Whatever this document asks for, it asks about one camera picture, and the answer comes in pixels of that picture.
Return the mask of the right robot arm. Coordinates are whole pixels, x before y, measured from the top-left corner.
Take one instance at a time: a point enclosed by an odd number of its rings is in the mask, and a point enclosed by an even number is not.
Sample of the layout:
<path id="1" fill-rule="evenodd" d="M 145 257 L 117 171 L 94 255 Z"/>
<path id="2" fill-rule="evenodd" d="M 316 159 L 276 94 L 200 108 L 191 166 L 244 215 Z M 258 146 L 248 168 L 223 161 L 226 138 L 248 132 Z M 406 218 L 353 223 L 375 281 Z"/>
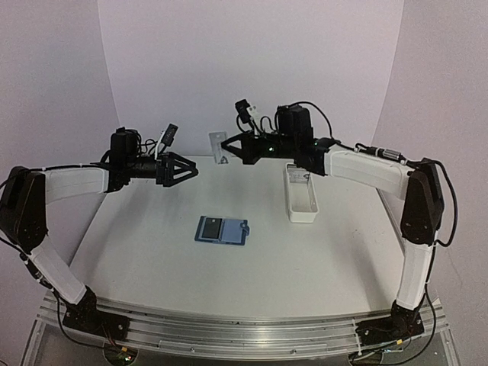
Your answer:
<path id="1" fill-rule="evenodd" d="M 417 308 L 425 294 L 444 211 L 436 163 L 413 162 L 391 149 L 347 147 L 333 136 L 316 138 L 310 112 L 300 102 L 277 108 L 272 132 L 258 126 L 258 115 L 247 100 L 237 101 L 235 108 L 236 122 L 250 128 L 221 146 L 243 164 L 254 165 L 262 158 L 291 159 L 296 167 L 315 175 L 354 181 L 403 201 L 404 261 L 394 303 L 404 310 Z"/>

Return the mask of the blue card holder wallet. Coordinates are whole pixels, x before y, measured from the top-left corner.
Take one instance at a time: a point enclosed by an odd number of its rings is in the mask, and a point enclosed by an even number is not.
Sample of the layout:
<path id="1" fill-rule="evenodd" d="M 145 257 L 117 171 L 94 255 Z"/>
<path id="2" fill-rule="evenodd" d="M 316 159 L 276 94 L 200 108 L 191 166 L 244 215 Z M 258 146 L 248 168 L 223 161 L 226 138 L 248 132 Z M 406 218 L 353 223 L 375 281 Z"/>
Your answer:
<path id="1" fill-rule="evenodd" d="M 212 239 L 202 239 L 201 230 L 203 226 L 203 221 L 205 217 L 201 216 L 197 225 L 197 230 L 194 236 L 196 242 L 208 242 L 213 244 L 224 244 L 232 246 L 244 246 L 246 243 L 246 238 L 250 234 L 250 227 L 248 225 L 248 220 L 238 220 L 229 219 L 222 217 L 214 217 L 222 219 L 222 226 L 220 231 L 220 238 L 217 240 Z"/>

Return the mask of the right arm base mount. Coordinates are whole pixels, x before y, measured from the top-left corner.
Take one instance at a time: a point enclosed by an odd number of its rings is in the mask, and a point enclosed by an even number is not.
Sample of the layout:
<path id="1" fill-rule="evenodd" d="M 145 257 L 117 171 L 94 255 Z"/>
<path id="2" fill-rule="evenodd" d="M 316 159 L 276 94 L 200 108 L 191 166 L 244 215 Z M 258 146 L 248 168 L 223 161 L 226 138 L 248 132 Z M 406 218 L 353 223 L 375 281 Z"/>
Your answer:
<path id="1" fill-rule="evenodd" d="M 403 308 L 394 301 L 389 316 L 361 321 L 355 329 L 361 344 L 379 345 L 423 334 L 425 329 L 419 310 L 424 299 L 422 297 L 413 310 Z"/>

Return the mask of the black VIP card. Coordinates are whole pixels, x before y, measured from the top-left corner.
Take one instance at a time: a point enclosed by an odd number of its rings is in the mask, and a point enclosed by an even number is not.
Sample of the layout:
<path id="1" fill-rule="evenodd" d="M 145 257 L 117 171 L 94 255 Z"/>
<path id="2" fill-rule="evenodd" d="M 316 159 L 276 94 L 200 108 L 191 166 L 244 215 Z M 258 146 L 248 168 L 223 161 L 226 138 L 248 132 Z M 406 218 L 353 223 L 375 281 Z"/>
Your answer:
<path id="1" fill-rule="evenodd" d="M 222 219 L 214 217 L 205 217 L 201 230 L 202 239 L 217 240 L 220 238 Z"/>

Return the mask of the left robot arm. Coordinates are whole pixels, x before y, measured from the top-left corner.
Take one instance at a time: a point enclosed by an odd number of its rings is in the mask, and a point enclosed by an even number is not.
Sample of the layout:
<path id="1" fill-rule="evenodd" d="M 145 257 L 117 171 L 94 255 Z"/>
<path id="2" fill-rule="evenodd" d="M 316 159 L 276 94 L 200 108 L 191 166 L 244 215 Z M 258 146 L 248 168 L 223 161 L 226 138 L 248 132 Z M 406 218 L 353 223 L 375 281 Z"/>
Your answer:
<path id="1" fill-rule="evenodd" d="M 91 296 L 88 287 L 54 249 L 48 234 L 47 205 L 71 197 L 116 192 L 135 178 L 152 179 L 170 188 L 196 177 L 195 162 L 167 151 L 177 129 L 169 125 L 154 148 L 144 153 L 139 132 L 120 127 L 111 135 L 110 148 L 99 162 L 38 169 L 16 166 L 1 184 L 2 242 L 19 252 L 38 282 L 76 305 L 72 317 L 87 332 L 100 328 L 102 315 L 83 302 Z"/>

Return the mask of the silver credit card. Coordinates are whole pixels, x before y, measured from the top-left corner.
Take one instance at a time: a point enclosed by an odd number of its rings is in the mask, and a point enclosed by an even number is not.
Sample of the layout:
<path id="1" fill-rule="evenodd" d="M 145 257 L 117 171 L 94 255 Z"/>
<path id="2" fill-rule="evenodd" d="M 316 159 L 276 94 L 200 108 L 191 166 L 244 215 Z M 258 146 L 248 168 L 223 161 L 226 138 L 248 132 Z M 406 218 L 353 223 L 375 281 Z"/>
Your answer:
<path id="1" fill-rule="evenodd" d="M 209 133 L 210 146 L 213 153 L 214 162 L 218 165 L 226 165 L 229 163 L 229 154 L 222 148 L 222 143 L 227 140 L 227 133 L 225 131 Z"/>

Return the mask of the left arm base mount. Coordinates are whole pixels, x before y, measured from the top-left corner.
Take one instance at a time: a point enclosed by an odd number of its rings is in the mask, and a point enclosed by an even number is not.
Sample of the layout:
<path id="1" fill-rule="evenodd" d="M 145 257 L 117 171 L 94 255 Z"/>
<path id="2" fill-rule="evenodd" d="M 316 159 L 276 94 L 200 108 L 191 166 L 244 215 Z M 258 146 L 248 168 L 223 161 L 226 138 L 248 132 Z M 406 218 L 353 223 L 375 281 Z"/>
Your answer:
<path id="1" fill-rule="evenodd" d="M 94 336 L 105 337 L 109 341 L 123 341 L 130 325 L 127 316 L 108 313 L 97 308 L 98 298 L 89 288 L 78 303 L 70 303 L 62 297 L 66 306 L 63 325 Z"/>

